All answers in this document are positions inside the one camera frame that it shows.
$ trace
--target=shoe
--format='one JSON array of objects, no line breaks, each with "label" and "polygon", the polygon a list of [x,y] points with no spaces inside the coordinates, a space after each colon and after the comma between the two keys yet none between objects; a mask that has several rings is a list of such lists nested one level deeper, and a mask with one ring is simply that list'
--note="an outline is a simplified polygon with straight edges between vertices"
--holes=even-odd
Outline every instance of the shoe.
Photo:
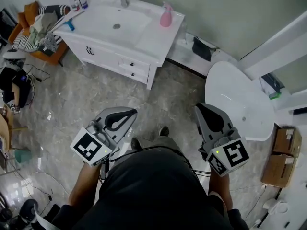
[{"label": "shoe", "polygon": [[167,136],[167,137],[168,137],[168,135],[169,135],[169,129],[168,129],[168,127],[167,127],[167,126],[162,127],[162,128],[160,129],[160,131],[159,131],[159,135],[160,135],[160,136]]},{"label": "shoe", "polygon": [[133,137],[131,140],[131,148],[133,150],[142,150],[139,140],[136,137]]}]

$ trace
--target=gray wall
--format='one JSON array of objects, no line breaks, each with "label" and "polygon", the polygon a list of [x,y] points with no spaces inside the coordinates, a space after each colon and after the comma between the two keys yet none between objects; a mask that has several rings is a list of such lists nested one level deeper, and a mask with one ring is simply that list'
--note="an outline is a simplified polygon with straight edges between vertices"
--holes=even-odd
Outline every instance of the gray wall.
[{"label": "gray wall", "polygon": [[273,74],[291,93],[307,89],[307,55],[273,71]]},{"label": "gray wall", "polygon": [[240,59],[307,10],[307,0],[168,1],[186,15],[188,31]]}]

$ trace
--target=dark cloth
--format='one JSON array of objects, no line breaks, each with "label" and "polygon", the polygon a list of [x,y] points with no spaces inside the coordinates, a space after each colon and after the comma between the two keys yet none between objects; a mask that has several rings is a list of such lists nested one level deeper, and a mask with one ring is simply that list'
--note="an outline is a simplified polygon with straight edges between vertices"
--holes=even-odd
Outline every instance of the dark cloth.
[{"label": "dark cloth", "polygon": [[3,91],[12,91],[12,80],[17,75],[17,71],[5,67],[0,74],[0,89]]},{"label": "dark cloth", "polygon": [[60,229],[232,230],[233,221],[235,229],[248,229],[238,221],[239,211],[233,220],[225,219],[210,197],[179,155],[164,148],[146,150],[110,170],[98,202],[81,219],[65,205],[52,224]]},{"label": "dark cloth", "polygon": [[3,100],[5,103],[15,99],[15,95],[12,92],[13,83],[19,87],[19,107],[23,108],[28,99],[31,82],[27,80],[27,75],[24,70],[15,71],[11,68],[4,68],[0,74],[0,89],[4,91]]}]

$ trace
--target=cabinet drawer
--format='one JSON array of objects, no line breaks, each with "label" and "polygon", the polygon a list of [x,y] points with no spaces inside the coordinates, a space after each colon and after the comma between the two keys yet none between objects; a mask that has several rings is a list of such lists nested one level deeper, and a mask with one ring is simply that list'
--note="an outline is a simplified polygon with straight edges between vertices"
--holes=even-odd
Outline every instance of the cabinet drawer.
[{"label": "cabinet drawer", "polygon": [[128,58],[128,57],[121,57],[120,63],[129,67],[130,70],[136,71],[144,76],[148,76],[149,73],[149,64]]},{"label": "cabinet drawer", "polygon": [[134,79],[136,81],[147,84],[148,75],[146,76],[146,75],[143,75],[143,74],[139,74],[138,72],[130,71],[129,69],[124,69],[122,72],[123,73],[121,73],[121,74],[125,75],[128,78],[131,78],[131,79]]}]

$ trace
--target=white vanity cabinet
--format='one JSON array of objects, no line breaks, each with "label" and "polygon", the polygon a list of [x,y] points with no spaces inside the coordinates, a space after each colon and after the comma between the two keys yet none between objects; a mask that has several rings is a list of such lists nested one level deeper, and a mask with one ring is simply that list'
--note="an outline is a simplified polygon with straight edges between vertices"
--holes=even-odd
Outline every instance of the white vanity cabinet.
[{"label": "white vanity cabinet", "polygon": [[152,72],[153,69],[154,72],[157,69],[157,66],[151,66],[150,63],[118,55],[115,51],[98,46],[89,40],[71,39],[68,36],[62,38],[83,64],[88,62],[145,84],[148,84],[150,67],[152,67]]},{"label": "white vanity cabinet", "polygon": [[172,24],[162,27],[164,11],[136,0],[129,0],[127,8],[120,0],[100,0],[81,13],[71,11],[65,16],[63,21],[73,18],[74,31],[63,24],[53,33],[62,37],[83,64],[114,71],[150,90],[184,19],[172,11]]}]

